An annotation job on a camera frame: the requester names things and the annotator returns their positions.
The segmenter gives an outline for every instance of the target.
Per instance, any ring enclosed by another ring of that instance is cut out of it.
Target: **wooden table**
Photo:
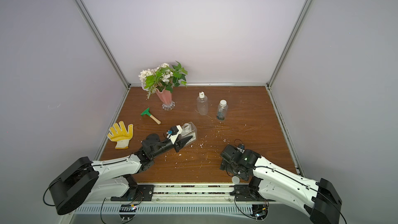
[[[197,112],[196,105],[201,91],[209,99],[209,112],[204,116]],[[225,121],[216,118],[217,106],[222,99],[229,107]],[[163,133],[171,126],[193,122],[198,139],[192,147],[184,147],[179,153],[172,149],[158,156],[150,169],[134,174],[138,183],[230,183],[231,177],[219,169],[220,153],[227,144],[234,145],[236,139],[240,139],[246,149],[296,173],[265,87],[177,87],[173,101],[176,107],[165,111],[157,95],[147,99],[142,88],[132,87],[117,119],[124,121],[126,126],[134,124],[129,148],[116,150],[116,143],[108,140],[101,160],[128,156],[141,147],[141,141],[147,135],[156,133],[164,140]],[[162,124],[141,116],[147,107]]]

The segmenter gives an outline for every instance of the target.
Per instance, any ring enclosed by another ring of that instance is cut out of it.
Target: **white wall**
[[[397,223],[397,2],[315,0],[272,86],[306,176],[334,184],[350,224]]]
[[[0,9],[0,220],[54,224],[45,189],[79,157],[93,159],[125,88],[72,0]]]
[[[142,69],[174,60],[188,82],[267,82],[305,0],[83,1],[139,83]]]

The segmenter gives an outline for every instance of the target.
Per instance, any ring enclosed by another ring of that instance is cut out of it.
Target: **bottle cap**
[[[233,176],[233,177],[232,177],[232,183],[235,184],[235,185],[239,184],[239,183],[240,183],[239,177]]]
[[[226,106],[226,100],[221,100],[220,101],[220,106],[225,107]]]

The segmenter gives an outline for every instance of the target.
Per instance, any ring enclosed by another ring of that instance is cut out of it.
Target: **wooden handle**
[[[160,120],[158,120],[157,118],[155,118],[155,116],[151,115],[150,116],[157,124],[161,124],[162,122],[160,122]]]

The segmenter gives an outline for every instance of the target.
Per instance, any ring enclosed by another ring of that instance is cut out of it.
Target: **ventilated metal panel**
[[[235,204],[140,204],[135,212],[127,212],[128,208],[120,204],[104,204],[102,214],[237,214],[242,215]],[[250,204],[237,204],[239,209],[251,214]],[[83,204],[75,214],[99,214],[101,204]]]

